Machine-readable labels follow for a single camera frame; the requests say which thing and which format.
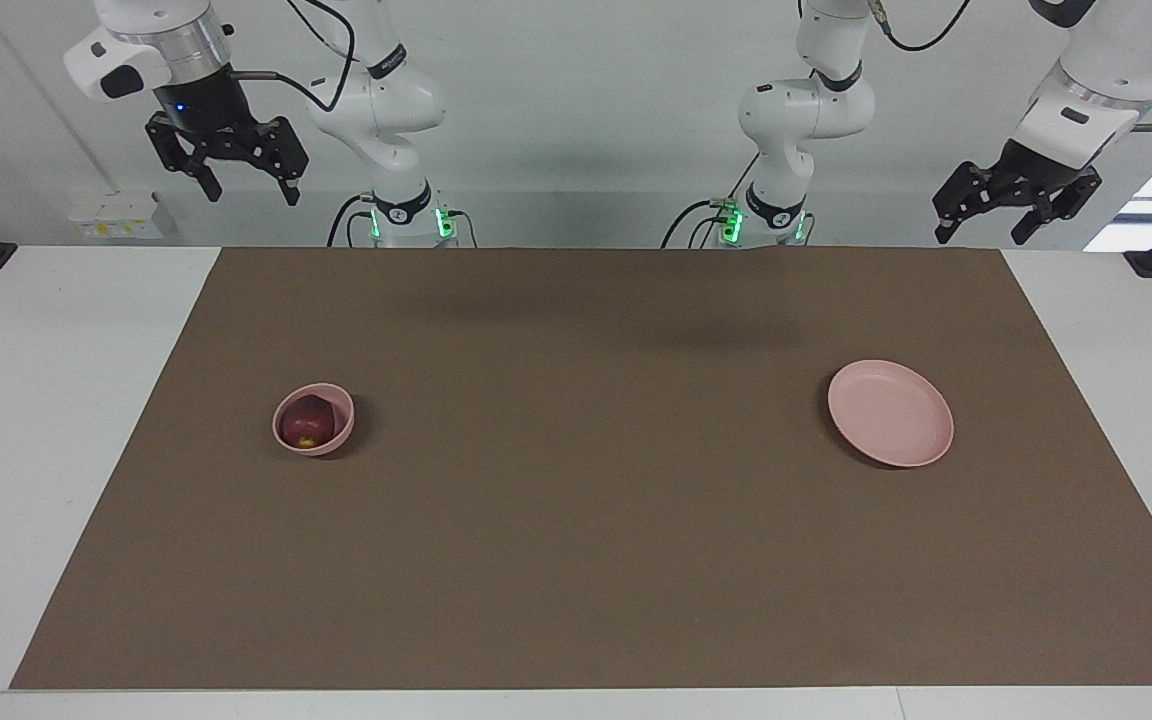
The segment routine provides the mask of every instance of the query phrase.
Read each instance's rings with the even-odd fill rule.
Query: brown mat
[[[842,445],[861,357],[945,460]],[[1152,684],[1152,518],[996,252],[225,250],[13,687],[893,684]]]

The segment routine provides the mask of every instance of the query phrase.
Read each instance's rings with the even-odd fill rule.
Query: white table
[[[0,272],[0,719],[1152,719],[1152,688],[8,692],[217,256],[23,247]],[[1006,259],[1152,511],[1152,282],[1116,255]]]

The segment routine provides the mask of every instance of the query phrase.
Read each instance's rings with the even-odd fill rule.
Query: plate
[[[896,468],[931,465],[954,444],[954,415],[941,392],[886,359],[839,370],[829,382],[829,414],[856,450]]]

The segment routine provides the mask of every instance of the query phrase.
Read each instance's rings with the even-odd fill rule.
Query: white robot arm
[[[869,32],[867,0],[806,0],[797,50],[812,77],[751,88],[740,122],[758,143],[759,160],[742,202],[744,232],[719,247],[774,245],[794,234],[814,160],[803,141],[855,135],[874,116],[874,91],[861,77]]]
[[[1101,185],[1093,160],[1152,108],[1152,1],[1029,1],[1049,22],[1073,28],[1069,47],[1000,159],[987,169],[961,164],[935,194],[941,243],[968,218],[1000,206],[1030,209],[1011,229],[1018,245],[1044,225],[1074,218]]]
[[[408,60],[384,0],[329,0],[355,28],[355,58],[338,106],[329,113],[310,104],[320,131],[338,138],[371,167],[372,240],[379,247],[433,247],[449,237],[449,225],[420,168],[420,154],[404,132],[439,127],[447,109],[442,88]],[[344,28],[324,28],[328,45],[346,55]],[[328,100],[329,83],[314,93]]]
[[[232,65],[210,0],[94,0],[101,28],[65,54],[65,68],[96,100],[154,91],[162,109],[146,123],[165,169],[197,179],[220,199],[209,159],[240,160],[268,173],[289,205],[308,156],[287,118],[257,122]],[[187,141],[188,152],[180,141]]]

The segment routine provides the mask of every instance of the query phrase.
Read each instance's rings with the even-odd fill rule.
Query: bowl
[[[283,423],[283,414],[287,411],[287,407],[291,406],[293,402],[301,400],[302,397],[316,395],[323,397],[332,406],[332,415],[335,418],[335,437],[329,439],[329,441],[311,448],[311,450],[302,450],[300,447],[293,447],[283,442],[283,433],[280,433],[279,425]],[[353,422],[355,420],[355,409],[353,409],[353,396],[343,387],[334,386],[329,382],[314,382],[309,384],[305,387],[294,392],[291,395],[283,397],[283,402],[280,402],[278,410],[274,411],[274,439],[278,441],[280,447],[283,447],[288,452],[294,452],[294,454],[301,455],[303,457],[323,457],[324,455],[329,455],[332,452],[340,450],[340,446],[344,445],[349,435],[353,433]]]

